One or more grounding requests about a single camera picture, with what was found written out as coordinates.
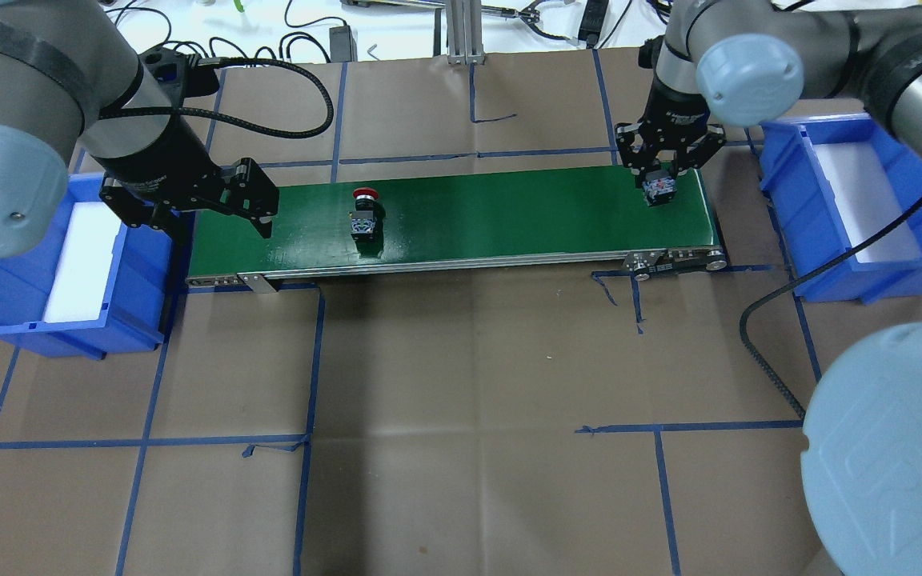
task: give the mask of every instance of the plastic crate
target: plastic crate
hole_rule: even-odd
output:
[[[771,194],[784,241],[800,276],[853,245],[838,211],[835,191],[813,146],[868,142],[900,210],[922,196],[922,160],[894,141],[867,114],[792,119],[762,127],[765,143],[760,164],[765,175],[761,186]],[[915,258],[860,262],[853,256],[798,287],[796,294],[809,302],[858,298],[867,305],[882,298],[922,294],[922,208],[907,225],[918,244]]]
[[[70,178],[44,240],[30,252],[0,259],[0,340],[47,357],[105,357],[154,350],[165,298],[171,241],[147,227],[120,226],[102,311],[96,320],[44,322],[45,306],[77,202],[98,201],[101,174]]]

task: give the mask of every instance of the black wire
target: black wire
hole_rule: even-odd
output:
[[[215,46],[214,46],[214,44],[216,43],[217,40],[219,40],[219,42],[222,42],[222,43],[224,43],[224,44],[228,44],[228,45],[230,45],[230,46],[233,46],[235,50],[237,50],[238,52],[240,52],[240,54],[241,54],[242,56],[244,56],[244,58],[249,58],[247,52],[245,52],[243,49],[241,49],[240,46],[238,46],[237,44],[234,44],[234,43],[231,42],[230,40],[226,40],[226,38],[223,38],[223,37],[221,37],[221,36],[213,36],[212,38],[209,38],[209,39],[208,39],[208,49],[209,49],[209,51],[212,52],[212,58],[216,58],[216,53],[215,53]]]
[[[166,12],[163,12],[161,10],[155,10],[154,8],[146,8],[143,6],[130,6],[130,4],[127,4],[126,6],[122,8],[112,8],[112,10],[106,10],[106,14],[109,14],[110,12],[120,12],[120,15],[116,18],[116,22],[115,22],[116,26],[118,26],[118,24],[120,23],[120,18],[123,18],[123,12],[126,12],[128,10],[134,10],[138,12],[151,12],[152,14],[158,14],[162,16],[162,18],[166,19],[166,28],[167,28],[166,39],[160,42],[160,44],[165,44],[166,42],[169,42],[169,39],[173,37],[173,21],[169,19],[169,16],[166,15]]]
[[[326,59],[326,63],[330,62],[329,52],[326,52],[326,48],[323,48],[322,43],[319,42],[319,40],[315,39],[315,36],[312,36],[311,34],[308,34],[307,32],[301,32],[301,30],[296,30],[295,32],[286,34],[284,35],[284,37],[279,39],[279,57],[286,58],[289,61],[289,59],[291,59],[290,58],[290,46],[297,40],[304,40],[304,41],[310,42],[311,44],[315,44],[315,46],[319,48],[319,51],[322,51],[323,58]]]
[[[260,126],[259,124],[254,124],[234,116],[228,116],[228,114],[213,112],[213,110],[202,110],[200,108],[183,108],[183,106],[180,106],[179,108],[167,108],[167,106],[150,106],[150,108],[128,108],[123,110],[115,110],[114,112],[100,114],[99,119],[110,120],[113,118],[131,118],[138,116],[195,116],[198,118],[208,118],[210,120],[215,120],[216,122],[231,124],[237,126],[238,128],[257,132],[257,134],[274,136],[274,138],[289,139],[313,138],[314,136],[318,136],[319,134],[325,132],[326,128],[329,128],[333,124],[333,99],[330,98],[329,90],[323,86],[322,80],[319,80],[315,74],[308,72],[308,70],[304,70],[301,68],[301,66],[296,66],[293,65],[293,63],[283,62],[279,61],[278,59],[270,58],[221,58],[221,61],[216,66],[216,68],[255,65],[277,66],[277,68],[291,70],[291,72],[300,74],[304,78],[307,78],[307,80],[312,84],[315,84],[315,87],[319,88],[319,94],[322,95],[323,102],[326,103],[326,119],[323,120],[323,123],[319,124],[319,126],[315,128],[311,128],[310,130],[279,130],[266,126]]]
[[[347,21],[340,18],[340,16],[323,16],[322,18],[316,18],[314,21],[305,22],[305,23],[290,23],[290,5],[294,3],[294,0],[287,0],[287,7],[283,10],[283,22],[287,25],[287,28],[307,28],[308,26],[317,25],[319,22],[325,21],[340,21],[341,25],[347,26]]]
[[[271,55],[272,55],[272,59],[276,59],[276,58],[277,58],[277,55],[275,55],[275,52],[272,51],[272,48],[270,48],[270,47],[268,47],[268,46],[263,46],[263,47],[261,47],[261,48],[258,48],[258,49],[255,51],[254,58],[258,58],[259,55],[262,54],[263,51],[266,51],[266,50],[268,50],[268,54],[271,54]]]
[[[186,46],[189,47],[190,51],[194,52],[195,55],[202,56],[202,58],[209,58],[208,50],[205,49],[205,46],[194,42],[194,40],[167,40],[166,42],[160,42],[153,47],[165,47],[166,44],[172,44],[174,50],[179,50],[180,48]]]
[[[614,36],[615,32],[618,32],[618,26],[621,26],[621,21],[625,19],[625,14],[628,14],[629,8],[632,7],[634,0],[628,0],[628,4],[625,4],[625,10],[621,11],[621,15],[618,16],[618,22],[614,22],[614,28],[611,28],[611,33],[607,34],[607,37],[604,38],[603,42],[596,44],[596,49],[603,48],[603,45],[607,44],[611,40],[611,36]]]
[[[889,223],[888,226],[883,227],[883,229],[881,229],[877,234],[874,234],[874,236],[871,236],[867,240],[862,241],[858,246],[851,248],[843,254],[832,258],[829,260],[829,262],[826,262],[822,266],[817,267],[816,270],[813,270],[809,274],[805,274],[805,276],[802,278],[797,278],[796,280],[793,280],[788,284],[780,287],[779,289],[769,293],[763,298],[756,300],[756,302],[753,302],[751,305],[746,307],[746,310],[743,310],[742,318],[739,318],[739,337],[742,338],[743,346],[746,346],[746,350],[749,350],[749,354],[754,358],[756,363],[760,365],[760,368],[764,369],[764,373],[768,376],[768,378],[771,379],[771,382],[775,384],[776,389],[778,389],[780,394],[782,394],[784,400],[789,402],[792,410],[795,411],[799,418],[806,417],[806,410],[802,407],[801,404],[799,404],[798,398],[795,398],[795,395],[792,394],[792,391],[789,390],[789,387],[784,384],[784,380],[780,379],[778,372],[775,372],[775,369],[773,369],[771,363],[768,362],[768,359],[764,358],[764,355],[761,354],[760,350],[757,349],[756,344],[754,344],[752,339],[750,339],[748,326],[749,317],[753,315],[754,311],[757,311],[761,306],[766,305],[766,303],[770,302],[772,299],[778,298],[778,296],[786,292],[791,292],[798,286],[809,282],[813,278],[816,278],[823,273],[828,272],[828,270],[840,265],[840,263],[845,262],[845,260],[848,260],[852,258],[852,256],[859,254],[859,252],[866,250],[870,247],[871,244],[876,243],[877,241],[887,236],[887,234],[891,234],[892,231],[897,227],[903,225],[903,223],[906,222],[906,220],[915,214],[915,212],[918,211],[921,207],[922,196],[919,200],[915,201],[915,203],[913,203],[912,206],[908,208],[908,210],[903,212],[901,216],[892,220],[892,223]]]
[[[798,1],[797,3],[795,3],[795,4],[791,4],[790,6],[787,6],[787,7],[782,8],[782,11],[783,11],[783,12],[791,12],[792,10],[798,10],[798,9],[801,8],[801,7],[804,7],[804,6],[806,6],[806,5],[812,4],[813,2],[816,2],[816,0],[799,0],[799,1]]]
[[[304,40],[305,42],[310,42],[310,43],[312,43],[312,44],[315,44],[315,47],[318,47],[318,48],[319,48],[319,51],[322,52],[323,58],[326,59],[326,63],[333,62],[333,61],[330,60],[330,55],[329,55],[329,52],[326,52],[326,48],[323,48],[323,45],[322,45],[322,44],[319,44],[319,40],[315,40],[315,38],[314,38],[314,37],[311,37],[311,36],[296,36],[296,37],[291,38],[290,41],[287,42],[287,59],[288,59],[288,61],[292,61],[292,59],[293,59],[293,58],[290,58],[290,46],[291,46],[294,42],[297,42],[298,40]]]
[[[116,19],[113,21],[114,25],[120,26],[120,21],[123,19],[123,15],[126,14],[126,12],[130,10],[130,7],[133,6],[136,2],[138,2],[138,0],[130,0],[122,8],[112,8],[112,10],[106,10],[106,14],[110,14],[110,12],[120,12],[120,14],[116,15]]]

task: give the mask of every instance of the white foam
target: white foam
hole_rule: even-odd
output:
[[[120,219],[102,202],[74,204],[44,322],[98,320],[120,225]]]
[[[898,218],[903,209],[870,142],[813,146],[831,183],[835,205],[849,242],[855,246]],[[908,223],[856,255],[859,262],[899,262],[922,258]]]

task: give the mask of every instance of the green conveyor belt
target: green conveyor belt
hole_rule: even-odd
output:
[[[719,245],[698,172],[677,183],[674,201],[652,208],[619,166],[288,186],[270,240],[240,218],[199,214],[189,280],[571,262]],[[349,233],[359,186],[377,190],[387,209],[378,255],[359,253]]]

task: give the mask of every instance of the red button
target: red button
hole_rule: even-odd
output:
[[[355,198],[358,196],[371,196],[372,198],[379,200],[379,193],[370,187],[359,187],[359,189],[355,190]]]

